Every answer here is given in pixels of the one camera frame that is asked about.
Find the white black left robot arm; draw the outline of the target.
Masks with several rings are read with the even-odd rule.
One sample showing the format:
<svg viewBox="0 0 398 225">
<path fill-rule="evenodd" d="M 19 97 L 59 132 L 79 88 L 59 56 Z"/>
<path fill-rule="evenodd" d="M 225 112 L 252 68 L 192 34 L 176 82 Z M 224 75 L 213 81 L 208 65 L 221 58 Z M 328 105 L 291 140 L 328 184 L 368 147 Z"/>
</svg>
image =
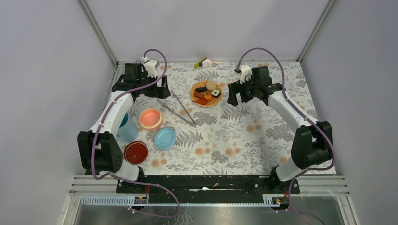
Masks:
<svg viewBox="0 0 398 225">
<path fill-rule="evenodd" d="M 139 176 L 140 168 L 127 162 L 116 136 L 126 127 L 128 110 L 141 94 L 166 99 L 170 97 L 167 77 L 159 78 L 157 60 L 145 63 L 126 63 L 124 73 L 111 89 L 110 100 L 96 123 L 89 131 L 81 131 L 77 144 L 84 169 L 90 170 L 100 180 L 111 176 L 117 180 L 128 180 L 128 187 L 135 193 L 145 188 L 145 179 Z"/>
</svg>

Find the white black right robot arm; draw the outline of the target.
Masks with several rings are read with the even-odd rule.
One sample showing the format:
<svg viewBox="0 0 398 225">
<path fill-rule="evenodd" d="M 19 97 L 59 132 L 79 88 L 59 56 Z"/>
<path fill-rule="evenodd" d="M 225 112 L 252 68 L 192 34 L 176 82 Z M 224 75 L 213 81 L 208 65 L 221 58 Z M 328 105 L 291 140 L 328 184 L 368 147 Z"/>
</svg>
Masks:
<svg viewBox="0 0 398 225">
<path fill-rule="evenodd" d="M 257 98 L 276 111 L 295 133 L 291 157 L 271 172 L 273 177 L 269 187 L 273 192 L 283 192 L 288 180 L 333 158 L 331 125 L 327 121 L 319 122 L 290 101 L 282 84 L 272 82 L 267 66 L 250 68 L 242 65 L 235 71 L 241 77 L 229 84 L 228 104 L 237 106 L 237 95 L 243 103 Z"/>
</svg>

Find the dark sea cucumber piece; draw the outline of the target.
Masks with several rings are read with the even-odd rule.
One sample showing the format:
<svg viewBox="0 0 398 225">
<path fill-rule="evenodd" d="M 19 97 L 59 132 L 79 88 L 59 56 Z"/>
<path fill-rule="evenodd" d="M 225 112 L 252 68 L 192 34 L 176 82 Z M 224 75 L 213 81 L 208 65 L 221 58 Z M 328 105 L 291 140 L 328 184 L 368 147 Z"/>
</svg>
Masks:
<svg viewBox="0 0 398 225">
<path fill-rule="evenodd" d="M 202 92 L 206 92 L 207 88 L 206 87 L 199 87 L 195 89 L 196 92 L 202 93 Z"/>
</svg>

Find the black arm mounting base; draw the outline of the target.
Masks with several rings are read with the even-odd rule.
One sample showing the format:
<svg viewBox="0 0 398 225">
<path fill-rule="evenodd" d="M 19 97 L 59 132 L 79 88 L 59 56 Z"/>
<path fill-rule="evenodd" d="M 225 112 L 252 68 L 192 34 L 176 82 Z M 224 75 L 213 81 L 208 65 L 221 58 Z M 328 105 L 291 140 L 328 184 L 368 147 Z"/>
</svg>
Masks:
<svg viewBox="0 0 398 225">
<path fill-rule="evenodd" d="M 265 196 L 300 193 L 297 181 L 277 181 L 260 175 L 144 175 L 138 184 L 120 181 L 118 194 L 143 194 L 150 204 L 245 204 L 264 203 Z"/>
</svg>

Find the beige steamed bun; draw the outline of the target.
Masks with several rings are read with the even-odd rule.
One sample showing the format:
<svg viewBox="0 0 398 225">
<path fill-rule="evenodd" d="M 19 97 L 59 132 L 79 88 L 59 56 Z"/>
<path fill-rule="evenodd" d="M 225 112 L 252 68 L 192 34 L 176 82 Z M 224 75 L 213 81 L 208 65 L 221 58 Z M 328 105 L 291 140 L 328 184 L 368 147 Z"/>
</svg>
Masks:
<svg viewBox="0 0 398 225">
<path fill-rule="evenodd" d="M 215 83 L 215 82 L 213 82 L 213 81 L 208 81 L 208 82 L 206 82 L 206 89 L 208 90 L 208 91 L 213 91 L 213 90 L 215 90 L 217 88 L 217 84 Z"/>
</svg>

